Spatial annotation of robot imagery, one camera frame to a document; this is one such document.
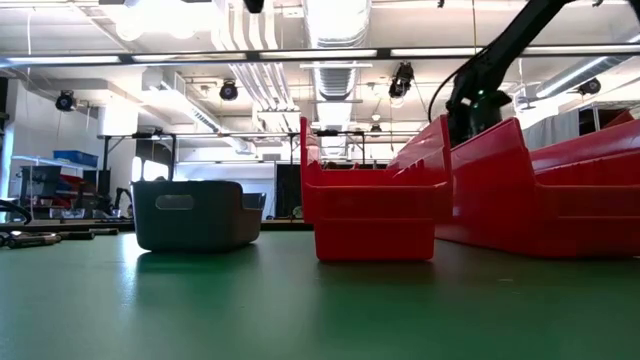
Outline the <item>long red plastic bin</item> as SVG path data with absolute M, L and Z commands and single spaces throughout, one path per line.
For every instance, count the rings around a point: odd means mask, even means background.
M 640 120 L 530 150 L 517 119 L 451 153 L 436 236 L 541 258 L 640 256 Z
M 300 119 L 304 221 L 329 261 L 418 261 L 434 253 L 435 225 L 453 212 L 447 117 L 413 137 L 384 169 L 325 169 L 318 137 Z

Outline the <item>grey plastic tub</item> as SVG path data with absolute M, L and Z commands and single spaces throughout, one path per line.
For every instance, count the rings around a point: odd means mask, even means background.
M 232 181 L 132 184 L 138 245 L 152 252 L 220 253 L 255 241 L 266 195 Z

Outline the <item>white LED light strip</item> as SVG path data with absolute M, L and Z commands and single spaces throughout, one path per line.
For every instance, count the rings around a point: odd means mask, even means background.
M 352 59 L 371 58 L 377 56 L 376 49 L 343 49 L 343 50 L 297 50 L 297 51 L 265 51 L 260 52 L 262 60 L 283 59 Z
M 553 45 L 553 46 L 531 46 L 526 48 L 523 56 L 613 56 L 613 55 L 638 55 L 640 54 L 640 44 L 605 44 L 605 45 Z
M 12 64 L 100 64 L 119 63 L 118 56 L 44 56 L 7 57 L 3 61 Z
M 470 57 L 478 52 L 473 47 L 451 48 L 399 48 L 392 49 L 392 57 Z
M 145 63 L 165 63 L 165 62 L 231 62 L 245 60 L 244 53 L 223 53 L 223 54 L 157 54 L 157 55 L 134 55 L 136 62 Z

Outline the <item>grey curtain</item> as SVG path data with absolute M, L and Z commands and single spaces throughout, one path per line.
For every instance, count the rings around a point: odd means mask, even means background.
M 550 116 L 522 130 L 526 147 L 536 150 L 580 136 L 579 111 Z

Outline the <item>white ceiling pipes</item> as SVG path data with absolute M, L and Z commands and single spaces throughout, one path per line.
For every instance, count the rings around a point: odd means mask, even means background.
M 217 51 L 263 50 L 260 15 L 249 15 L 245 24 L 243 0 L 212 0 L 216 6 L 211 42 Z M 232 63 L 235 79 L 252 100 L 252 122 L 265 132 L 295 132 L 299 107 L 286 85 L 280 63 Z

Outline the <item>red shelf bin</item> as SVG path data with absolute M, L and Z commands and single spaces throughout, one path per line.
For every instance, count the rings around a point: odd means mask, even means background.
M 634 116 L 631 114 L 631 112 L 629 110 L 625 110 L 622 111 L 620 114 L 618 114 L 616 117 L 614 117 L 613 119 L 611 119 L 610 121 L 608 121 L 604 126 L 603 129 L 606 128 L 611 128 L 611 127 L 615 127 L 630 121 L 634 120 Z

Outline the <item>blue storage bin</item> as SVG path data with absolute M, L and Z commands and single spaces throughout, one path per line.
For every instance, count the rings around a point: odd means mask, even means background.
M 55 159 L 66 160 L 71 163 L 89 167 L 97 167 L 99 161 L 99 157 L 97 155 L 79 150 L 54 150 L 53 157 Z

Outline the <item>black column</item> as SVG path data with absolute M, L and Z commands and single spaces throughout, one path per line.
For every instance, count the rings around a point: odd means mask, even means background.
M 102 207 L 108 207 L 111 203 L 110 187 L 111 187 L 111 171 L 99 170 L 97 172 L 97 192 Z

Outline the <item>red item on shelf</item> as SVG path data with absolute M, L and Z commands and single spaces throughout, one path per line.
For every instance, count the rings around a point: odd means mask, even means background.
M 79 191 L 92 195 L 97 193 L 95 184 L 88 180 L 72 175 L 61 174 L 59 176 L 58 184 L 56 186 L 57 193 L 77 194 Z

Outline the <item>white shelf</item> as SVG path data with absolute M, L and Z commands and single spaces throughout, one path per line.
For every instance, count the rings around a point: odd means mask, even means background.
M 83 219 L 91 217 L 92 210 L 97 206 L 99 195 L 82 193 L 57 193 L 52 197 L 33 197 L 20 199 L 21 167 L 52 165 L 60 166 L 61 174 L 78 176 L 95 184 L 97 190 L 98 176 L 95 167 L 71 163 L 66 160 L 50 159 L 41 156 L 14 155 L 12 159 L 18 163 L 18 203 L 26 208 L 30 215 L 37 220 Z

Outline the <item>black crate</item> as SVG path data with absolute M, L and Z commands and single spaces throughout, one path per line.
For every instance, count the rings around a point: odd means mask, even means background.
M 56 194 L 61 175 L 60 166 L 39 165 L 21 167 L 20 199 L 52 197 Z

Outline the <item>green table mat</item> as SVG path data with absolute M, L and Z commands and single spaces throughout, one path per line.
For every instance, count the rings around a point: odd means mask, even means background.
M 640 258 L 438 242 L 322 263 L 308 232 L 222 255 L 133 234 L 0 250 L 0 360 L 640 360 Z

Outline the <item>black overhead frame bar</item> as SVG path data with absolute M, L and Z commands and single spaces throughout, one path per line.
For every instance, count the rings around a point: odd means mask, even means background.
M 451 48 L 451 47 L 422 47 L 422 48 Z M 304 62 L 304 61 L 386 61 L 386 60 L 402 60 L 402 59 L 414 59 L 414 60 L 429 60 L 429 59 L 465 59 L 469 57 L 392 57 L 390 55 L 390 51 L 392 49 L 399 48 L 338 48 L 340 50 L 343 49 L 376 49 L 377 56 L 371 58 L 352 58 L 352 59 L 283 59 L 283 60 L 262 60 L 259 57 L 260 52 L 265 51 L 297 51 L 297 50 L 248 50 L 248 51 L 215 51 L 215 52 L 174 52 L 174 53 L 114 53 L 114 54 L 63 54 L 63 55 L 7 55 L 0 56 L 0 67 L 89 67 L 89 66 L 170 66 L 170 65 L 189 65 L 189 64 L 217 64 L 217 63 L 240 63 L 240 62 L 249 62 L 249 63 L 259 63 L 259 62 Z M 338 49 L 298 49 L 298 50 L 338 50 Z M 145 62 L 136 62 L 132 59 L 134 55 L 157 55 L 157 54 L 223 54 L 223 53 L 244 53 L 246 56 L 245 60 L 241 61 L 231 61 L 231 62 L 165 62 L 165 63 L 145 63 Z M 119 63 L 100 63 L 100 64 L 12 64 L 6 61 L 3 61 L 4 58 L 7 57 L 44 57 L 44 56 L 118 56 L 120 59 Z

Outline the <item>silver ribbed ventilation duct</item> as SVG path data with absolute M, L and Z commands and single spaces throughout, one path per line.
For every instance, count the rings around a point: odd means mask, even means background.
M 365 43 L 371 0 L 303 0 L 303 10 L 310 48 L 360 48 Z M 315 120 L 322 130 L 348 129 L 358 73 L 352 61 L 314 64 Z

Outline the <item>white ceiling air duct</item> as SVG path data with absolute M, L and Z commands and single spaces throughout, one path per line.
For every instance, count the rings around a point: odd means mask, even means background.
M 176 71 L 147 68 L 142 73 L 144 105 L 164 121 L 172 132 L 218 133 L 218 120 L 193 100 L 185 79 Z

